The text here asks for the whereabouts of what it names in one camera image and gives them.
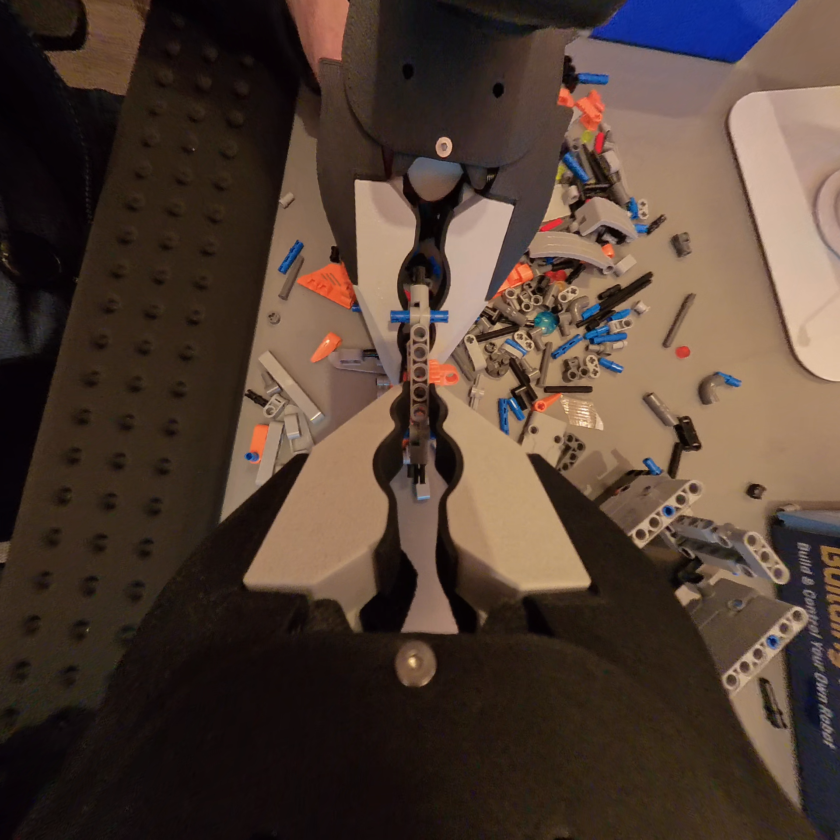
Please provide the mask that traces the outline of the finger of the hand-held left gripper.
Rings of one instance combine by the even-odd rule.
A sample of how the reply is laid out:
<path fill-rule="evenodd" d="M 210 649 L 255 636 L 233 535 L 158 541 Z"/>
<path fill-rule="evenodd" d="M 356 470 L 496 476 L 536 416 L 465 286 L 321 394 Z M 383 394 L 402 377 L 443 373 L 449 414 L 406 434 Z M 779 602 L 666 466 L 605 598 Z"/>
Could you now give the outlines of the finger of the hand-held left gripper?
<path fill-rule="evenodd" d="M 399 326 L 391 313 L 403 310 L 400 271 L 417 242 L 417 217 L 406 199 L 402 179 L 355 181 L 356 297 L 385 374 L 400 381 Z"/>
<path fill-rule="evenodd" d="M 462 187 L 442 242 L 446 294 L 437 309 L 448 312 L 448 321 L 436 326 L 436 361 L 447 361 L 485 307 L 513 210 L 512 204 Z"/>

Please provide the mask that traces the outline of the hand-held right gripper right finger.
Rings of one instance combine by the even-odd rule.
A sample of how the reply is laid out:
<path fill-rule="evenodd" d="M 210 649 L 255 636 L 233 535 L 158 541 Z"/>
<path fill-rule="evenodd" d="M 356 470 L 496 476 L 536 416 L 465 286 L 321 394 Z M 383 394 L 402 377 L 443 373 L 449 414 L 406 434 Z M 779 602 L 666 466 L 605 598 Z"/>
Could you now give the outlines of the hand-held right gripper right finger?
<path fill-rule="evenodd" d="M 457 594 L 513 601 L 587 590 L 591 577 L 524 449 L 457 397 L 442 403 L 460 457 L 446 500 Z"/>

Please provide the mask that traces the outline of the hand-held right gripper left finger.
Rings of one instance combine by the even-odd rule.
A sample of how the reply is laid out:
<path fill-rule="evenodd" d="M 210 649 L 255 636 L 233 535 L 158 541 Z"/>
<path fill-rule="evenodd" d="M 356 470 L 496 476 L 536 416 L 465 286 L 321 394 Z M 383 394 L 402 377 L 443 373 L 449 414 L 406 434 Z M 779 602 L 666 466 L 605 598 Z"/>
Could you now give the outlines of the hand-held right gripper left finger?
<path fill-rule="evenodd" d="M 388 392 L 316 444 L 278 511 L 244 583 L 311 598 L 372 598 L 374 549 L 389 503 L 375 450 L 394 429 Z"/>

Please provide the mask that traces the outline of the grey perforated beam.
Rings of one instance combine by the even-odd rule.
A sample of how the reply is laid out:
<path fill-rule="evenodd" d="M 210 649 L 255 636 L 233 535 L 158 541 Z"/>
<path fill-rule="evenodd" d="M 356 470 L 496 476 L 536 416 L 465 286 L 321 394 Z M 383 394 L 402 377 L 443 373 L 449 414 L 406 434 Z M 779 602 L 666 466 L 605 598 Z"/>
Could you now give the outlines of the grey perforated beam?
<path fill-rule="evenodd" d="M 427 466 L 431 454 L 430 392 L 433 383 L 431 356 L 432 327 L 448 322 L 448 312 L 429 305 L 431 278 L 422 265 L 412 268 L 407 307 L 392 310 L 390 323 L 404 336 L 404 382 L 407 385 L 408 413 L 403 435 L 403 462 L 411 480 L 415 500 L 428 501 L 431 490 Z"/>

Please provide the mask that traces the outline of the person's left hand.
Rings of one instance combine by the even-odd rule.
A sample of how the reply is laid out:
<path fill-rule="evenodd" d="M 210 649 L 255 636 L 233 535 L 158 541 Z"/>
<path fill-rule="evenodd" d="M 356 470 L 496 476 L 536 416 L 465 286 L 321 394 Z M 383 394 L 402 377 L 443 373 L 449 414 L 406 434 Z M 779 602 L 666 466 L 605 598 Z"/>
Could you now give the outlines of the person's left hand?
<path fill-rule="evenodd" d="M 287 1 L 305 57 L 317 83 L 323 61 L 341 61 L 348 1 Z"/>

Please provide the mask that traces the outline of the large orange wedge piece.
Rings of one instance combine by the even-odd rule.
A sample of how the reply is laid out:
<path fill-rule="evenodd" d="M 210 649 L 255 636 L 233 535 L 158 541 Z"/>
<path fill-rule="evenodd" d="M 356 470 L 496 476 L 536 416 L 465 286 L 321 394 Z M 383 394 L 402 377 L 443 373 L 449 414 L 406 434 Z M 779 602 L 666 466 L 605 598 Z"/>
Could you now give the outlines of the large orange wedge piece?
<path fill-rule="evenodd" d="M 297 284 L 345 309 L 351 310 L 356 305 L 355 286 L 342 262 L 329 263 L 321 269 L 299 275 Z"/>

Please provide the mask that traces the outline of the pile of small building parts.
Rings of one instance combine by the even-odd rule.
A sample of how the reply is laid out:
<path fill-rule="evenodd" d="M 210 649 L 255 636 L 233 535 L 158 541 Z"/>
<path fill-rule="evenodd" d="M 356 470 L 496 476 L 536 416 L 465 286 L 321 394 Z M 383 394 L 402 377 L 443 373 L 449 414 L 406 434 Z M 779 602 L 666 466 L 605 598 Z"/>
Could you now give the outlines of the pile of small building parts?
<path fill-rule="evenodd" d="M 504 434 L 560 403 L 567 426 L 600 428 L 589 403 L 604 371 L 623 372 L 616 354 L 648 310 L 647 272 L 621 282 L 637 261 L 631 246 L 658 230 L 645 199 L 627 189 L 615 135 L 599 88 L 609 76 L 579 72 L 563 58 L 558 104 L 570 114 L 546 211 L 498 290 L 468 327 L 451 358 L 469 384 L 465 401 L 493 412 Z"/>

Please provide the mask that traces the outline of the black studded panel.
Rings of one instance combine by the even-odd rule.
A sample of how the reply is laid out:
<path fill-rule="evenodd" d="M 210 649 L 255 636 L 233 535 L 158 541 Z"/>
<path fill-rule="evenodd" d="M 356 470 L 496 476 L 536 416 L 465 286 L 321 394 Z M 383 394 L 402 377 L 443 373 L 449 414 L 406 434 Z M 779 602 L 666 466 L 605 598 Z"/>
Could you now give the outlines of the black studded panel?
<path fill-rule="evenodd" d="M 297 90 L 153 2 L 2 576 L 2 741 L 96 709 L 222 509 Z"/>

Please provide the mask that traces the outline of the blue plastic bin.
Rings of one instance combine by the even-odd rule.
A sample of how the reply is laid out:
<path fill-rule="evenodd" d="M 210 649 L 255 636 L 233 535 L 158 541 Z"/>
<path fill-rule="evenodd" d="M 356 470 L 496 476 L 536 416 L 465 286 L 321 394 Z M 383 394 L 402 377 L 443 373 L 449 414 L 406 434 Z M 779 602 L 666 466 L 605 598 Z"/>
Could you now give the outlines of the blue plastic bin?
<path fill-rule="evenodd" d="M 794 1 L 628 1 L 591 37 L 672 54 L 734 63 Z"/>

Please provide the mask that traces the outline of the white book stand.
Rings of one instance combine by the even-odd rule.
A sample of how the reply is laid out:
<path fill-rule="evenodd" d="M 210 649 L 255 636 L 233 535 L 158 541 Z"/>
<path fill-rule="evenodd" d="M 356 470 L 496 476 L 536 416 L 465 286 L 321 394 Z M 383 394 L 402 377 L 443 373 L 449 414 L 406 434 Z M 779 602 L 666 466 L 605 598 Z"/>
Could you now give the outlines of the white book stand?
<path fill-rule="evenodd" d="M 839 87 L 756 91 L 728 132 L 794 357 L 839 381 Z"/>

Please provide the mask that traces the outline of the blue robot kit box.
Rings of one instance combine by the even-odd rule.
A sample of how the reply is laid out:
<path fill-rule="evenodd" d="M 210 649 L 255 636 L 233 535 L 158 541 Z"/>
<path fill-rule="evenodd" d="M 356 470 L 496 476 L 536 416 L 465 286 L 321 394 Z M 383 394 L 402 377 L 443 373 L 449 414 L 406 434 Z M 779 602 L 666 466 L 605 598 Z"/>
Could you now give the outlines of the blue robot kit box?
<path fill-rule="evenodd" d="M 801 803 L 824 838 L 839 838 L 838 511 L 781 509 L 770 532 L 791 572 L 780 599 L 806 618 L 786 646 Z"/>

